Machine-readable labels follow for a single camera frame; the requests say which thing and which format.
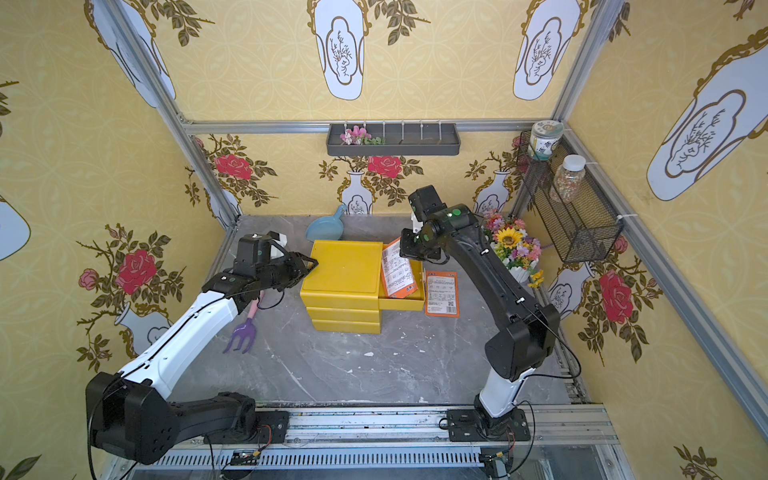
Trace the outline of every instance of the yellow wallpaper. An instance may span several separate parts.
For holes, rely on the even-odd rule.
[[[530,234],[538,237],[542,245],[549,243],[540,217],[529,212],[523,218]],[[624,285],[624,279],[628,277],[640,279],[640,274],[632,271],[636,264],[632,247],[623,237],[617,246],[623,253],[615,250],[612,255],[617,258],[616,264],[626,269],[618,272],[623,277],[620,285]],[[564,275],[555,278],[562,263],[554,248],[544,249],[539,266],[545,271],[546,284],[551,285],[551,297],[559,297],[562,288],[558,289],[556,285],[564,281]],[[616,282],[601,280],[603,275],[596,272],[594,264],[590,267],[594,276],[579,277],[576,273],[575,277],[593,283],[588,297],[592,293],[594,297],[591,300],[582,298],[580,302],[581,284],[574,284],[575,302],[581,308],[566,316],[561,326],[568,345],[581,361],[583,379],[592,401],[605,404],[635,478],[683,478],[683,469],[690,470],[689,463],[701,469],[708,468],[709,471],[704,471],[712,478],[764,478],[768,468],[768,445],[665,296],[647,294],[649,285],[652,290],[657,290],[652,277],[644,274],[646,283],[640,282],[642,295],[638,297],[649,298],[653,308],[641,301],[642,310],[638,311],[631,300],[619,302],[628,309],[624,311],[629,313],[626,318],[616,315],[616,300],[621,300],[621,288]],[[614,268],[608,264],[606,267],[607,270]],[[638,267],[636,271],[645,270],[642,263]],[[594,282],[608,288],[598,292]],[[636,293],[636,288],[633,286],[631,290]],[[612,304],[607,309],[604,293]],[[589,310],[584,307],[589,303],[595,305],[592,309],[595,312],[613,310],[601,317],[598,321],[600,328],[592,333],[586,330],[588,319],[585,315]],[[636,317],[632,317],[634,312],[638,313]],[[613,333],[612,328],[604,330],[605,321],[617,327],[617,333]],[[642,353],[637,361],[631,352],[631,342],[621,338],[622,327],[626,325],[641,326],[644,332],[647,343],[641,343]],[[603,337],[597,347],[599,352],[590,349],[581,337],[596,333]],[[702,465],[683,460],[675,447],[682,450],[684,445],[692,458],[699,447],[703,447],[706,457],[716,458],[717,463]],[[698,472],[696,478],[703,478],[701,473]]]
[[[390,3],[398,12],[417,13],[389,17],[380,13],[378,18],[376,11],[381,11],[383,0],[359,0],[371,5],[366,14],[370,27],[364,37],[364,55],[357,55],[362,57],[358,70],[363,75],[362,94],[356,91],[352,96],[359,97],[347,101],[335,98],[326,86],[328,74],[323,73],[305,2],[190,0],[186,5],[194,15],[178,11],[179,28],[173,29],[169,18],[155,20],[151,13],[163,2],[131,1],[147,6],[146,16],[154,25],[158,51],[177,102],[188,118],[198,121],[548,118],[585,29],[568,43],[562,57],[557,45],[565,46],[579,17],[584,25],[591,18],[591,10],[582,14],[588,10],[588,0],[397,0]],[[354,5],[352,0],[310,0],[310,10],[318,15],[316,31],[323,30],[323,15],[347,15],[354,25]],[[521,25],[528,22],[529,8],[537,5],[541,11],[533,15],[532,9],[529,22],[531,42],[536,32],[544,31],[550,34],[546,45],[554,48],[540,48],[535,57],[544,65],[542,71],[554,61],[557,69],[544,93],[526,101],[515,97],[515,93],[525,96],[526,80],[519,80],[522,83],[515,88],[513,83],[523,42]],[[561,29],[568,33],[561,34],[553,24],[544,28],[546,18],[541,15],[560,15]],[[361,17],[357,8],[356,18]],[[399,35],[388,45],[390,35],[398,30],[392,28],[392,22],[402,22],[408,35]],[[194,32],[191,36],[186,33],[188,28]],[[184,47],[180,31],[184,32]],[[539,75],[528,79],[528,83],[539,81]]]
[[[646,179],[651,159],[691,102],[698,79],[708,76],[726,50],[768,28],[765,2],[755,2],[739,20],[733,17],[738,11],[738,5],[717,0],[639,5],[629,21],[632,36],[604,48],[571,125],[768,380],[768,248],[763,241],[768,223],[768,134],[738,144],[673,200],[659,200]],[[762,98],[762,118],[768,116],[765,77],[744,71],[741,78],[760,85],[762,91],[750,101]],[[735,78],[725,86],[746,91]]]
[[[180,315],[204,281],[223,231],[207,210],[187,206],[186,161],[98,44],[83,2],[3,0],[0,12],[0,82],[18,82],[0,88],[0,104],[10,111],[0,109],[0,195],[31,230],[26,245],[0,260],[0,465],[9,472],[42,455],[26,478],[90,478],[84,388],[96,364],[88,354],[100,371],[115,372],[127,362],[124,338],[141,340],[128,336],[141,331],[139,319],[157,328],[165,315]],[[0,214],[5,251],[8,236],[20,230],[8,230],[8,210]],[[118,245],[108,247],[117,239],[105,225],[121,238]],[[113,253],[96,257],[77,241]],[[152,243],[147,256],[137,253],[144,242]],[[118,252],[127,252],[124,262],[133,260],[133,273],[120,265],[110,272],[109,258]],[[183,280],[170,281],[173,272]],[[106,294],[98,279],[110,278],[112,293],[139,292],[136,301],[122,299],[131,311],[117,326],[115,305],[106,299],[91,305]],[[142,299],[144,291],[152,298]],[[78,321],[102,310],[109,313],[94,322],[88,342],[91,324]],[[104,457],[94,454],[99,462]]]
[[[386,175],[366,177],[373,182],[384,180],[381,188],[373,188],[375,184],[371,185],[374,192],[372,196],[376,197],[371,213],[408,214],[408,195],[416,188],[430,184],[435,186],[447,204],[465,203],[472,207],[477,190],[487,180],[495,177],[493,171],[498,169],[498,163],[494,160],[486,162],[485,169],[478,172],[474,180],[471,176],[467,178],[471,164],[478,161],[482,167],[490,151],[496,157],[500,157],[503,151],[511,153],[512,143],[518,133],[472,132],[461,136],[461,152],[454,157],[406,157],[405,163],[398,159],[397,163],[402,164],[399,167],[402,177],[398,180],[399,185],[386,185]],[[323,162],[327,165],[333,161],[333,157],[329,157],[326,151],[326,135],[250,134],[238,135],[237,139],[234,136],[230,138],[232,141],[227,140],[226,135],[214,135],[213,138],[209,135],[200,136],[198,140],[202,142],[221,184],[233,201],[237,199],[245,214],[330,215],[336,211],[339,206],[339,189],[349,182],[347,171],[350,166],[343,161],[333,162],[336,174],[331,175],[332,180],[327,175],[321,177]],[[239,145],[231,145],[233,142],[239,142]],[[228,155],[237,158],[227,163],[223,160]],[[413,161],[418,163],[411,165],[419,169],[412,170],[409,167],[410,172],[405,175],[406,167]],[[363,171],[368,169],[367,164],[362,168]],[[257,178],[253,180],[256,185],[245,178]],[[396,192],[396,197],[390,200],[393,188],[402,190]],[[508,210],[510,206],[506,204],[505,209]]]
[[[768,137],[742,141],[716,167],[699,170],[698,180],[669,201],[660,200],[671,195],[664,195],[659,187],[658,195],[654,194],[647,179],[662,142],[694,99],[699,78],[708,77],[724,52],[747,43],[750,35],[766,27],[768,5],[748,1],[724,5],[716,0],[632,2],[624,24],[631,36],[621,35],[604,46],[571,116],[571,126],[742,352],[768,379],[764,349],[768,255],[761,237],[768,220],[764,178]],[[742,78],[756,82],[752,85],[764,83],[764,75],[742,73]],[[717,86],[717,81],[702,84]],[[720,85],[748,94],[751,88],[727,81]],[[706,103],[703,94],[701,97],[699,108]],[[766,114],[768,110],[763,110],[762,115]],[[749,130],[754,126],[747,125]],[[718,131],[708,130],[699,137],[700,149],[684,148],[684,155],[691,161],[702,152],[712,158],[714,146],[723,142],[718,135]],[[696,140],[693,134],[688,138]],[[622,248],[626,251],[618,256],[619,264],[632,267],[631,246]],[[551,279],[559,260],[556,254],[544,258]],[[596,289],[594,281],[601,286],[602,278],[593,273],[591,292]],[[624,291],[620,283],[626,283],[628,276],[620,273],[622,280],[609,286],[619,300]],[[639,279],[637,274],[629,276]],[[645,276],[645,284],[638,280],[641,289],[650,283],[647,273]],[[634,287],[629,290],[636,293]],[[633,325],[644,329],[647,344],[639,342],[642,354],[637,361],[631,339],[621,338],[621,327],[628,323],[624,317],[619,317],[623,323],[614,322],[618,327],[615,334],[611,325],[603,331],[603,321],[598,322],[597,331],[590,330],[591,312],[585,307],[593,304],[593,311],[606,311],[603,296],[601,290],[582,300],[581,308],[565,319],[563,328],[584,366],[589,393],[594,401],[606,405],[634,474],[654,480],[691,478],[698,467],[719,475],[714,478],[765,477],[765,442],[665,296],[652,299],[652,310],[641,301],[643,310]],[[637,309],[634,301],[619,303]],[[597,334],[603,336],[599,352],[587,342]],[[717,458],[717,463],[683,460],[674,449],[680,448],[685,455],[683,445],[692,455],[703,447],[706,456]]]

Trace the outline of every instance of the gray shelf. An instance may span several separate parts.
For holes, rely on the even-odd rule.
[[[355,124],[347,124],[352,129]],[[341,140],[344,124],[331,124],[326,146],[332,157],[386,155],[458,155],[462,140],[456,124],[438,123],[366,123],[366,131],[374,138],[384,139],[384,145],[347,145]]]

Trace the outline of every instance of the white vase illustration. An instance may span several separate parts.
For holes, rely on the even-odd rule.
[[[549,301],[560,312],[560,318],[581,305],[581,286],[593,276],[589,263],[583,262],[578,270],[566,268],[554,279],[549,287]]]
[[[341,192],[341,201],[346,205],[346,214],[367,215],[372,213],[373,193],[361,183],[366,172],[349,170],[347,173],[349,174],[349,186]]]
[[[240,202],[237,201],[237,197],[235,197],[232,192],[227,190],[226,188],[222,189],[222,192],[224,194],[224,198],[227,199],[227,203],[232,207],[232,210],[234,210],[235,214],[237,216],[240,216],[243,214],[243,210],[240,208]],[[208,189],[205,189],[205,196],[208,199],[208,210],[213,214],[213,216],[216,218],[216,220],[219,220],[219,224],[225,229],[228,230],[230,225],[226,221],[226,217],[223,215],[223,208],[221,205],[219,205],[219,202],[216,201],[215,198],[213,198],[209,193]]]
[[[0,260],[18,252],[29,241],[29,225],[0,197]]]
[[[131,20],[133,29],[139,34],[139,37],[141,37],[142,47],[154,60],[152,65],[160,76],[166,92],[168,92],[171,97],[176,98],[176,91],[174,90],[174,85],[170,81],[168,70],[165,68],[163,57],[160,55],[160,50],[157,48],[157,44],[154,42],[154,38],[152,38],[152,34],[147,28],[147,24],[144,22],[141,14],[137,12],[135,8],[123,1],[118,2],[118,4],[123,8],[126,15]],[[141,97],[151,107],[157,108],[159,100],[146,85],[146,79],[139,77],[136,64],[131,56],[126,53],[128,51],[127,46],[123,45],[122,40],[119,40],[118,35],[112,29],[112,24],[109,21],[103,0],[91,0],[90,12],[88,6],[89,5],[86,4],[86,15],[92,15],[88,18],[91,22],[91,27],[93,27],[99,34],[104,46],[112,53],[114,59],[118,61],[118,65],[123,69],[123,73],[125,73],[125,76],[131,81],[132,85],[136,87],[136,90]]]
[[[766,130],[766,45],[768,28],[726,51],[709,76],[698,81],[694,99],[648,167],[648,184],[657,198],[672,200],[682,194],[742,141]]]
[[[362,92],[367,0],[316,0],[307,11],[317,40],[320,67],[334,97],[355,100]]]
[[[501,212],[507,204],[512,193],[505,185],[509,175],[508,171],[496,170],[493,172],[493,181],[487,181],[475,192],[475,213],[486,215],[491,212]]]
[[[146,316],[139,316],[131,310],[130,303],[125,304],[123,312],[114,324],[122,325],[131,331],[134,337],[134,352],[137,355],[149,348],[170,328],[168,318],[162,313],[155,311]]]
[[[576,0],[544,0],[524,24],[513,92],[522,100],[541,97],[557,71],[586,8]]]

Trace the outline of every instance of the metal wire basket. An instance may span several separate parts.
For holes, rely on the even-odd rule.
[[[553,188],[554,173],[566,155],[573,154],[562,141],[548,161],[528,156],[530,132],[520,135],[518,170],[523,173],[523,184],[531,195],[549,232],[554,248],[563,263],[605,260],[614,242],[624,229],[617,219],[617,211],[587,169],[576,198],[564,202],[557,188]]]

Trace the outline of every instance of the purple garden fork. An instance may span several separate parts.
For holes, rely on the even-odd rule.
[[[240,347],[243,346],[243,341],[248,339],[248,345],[243,349],[243,354],[248,353],[248,350],[250,350],[250,347],[253,346],[253,341],[256,339],[256,326],[253,324],[253,318],[256,316],[256,311],[259,307],[259,302],[261,299],[264,298],[264,291],[261,291],[261,294],[259,295],[258,300],[254,300],[250,303],[250,309],[248,309],[248,318],[245,319],[245,323],[241,323],[240,325],[235,327],[235,330],[232,332],[232,337],[230,338],[230,342],[227,345],[227,348],[222,353],[227,353],[230,351],[230,347],[232,346],[232,343],[235,341],[236,338],[240,338],[240,342],[237,344],[237,348],[233,350],[236,352],[240,349]]]

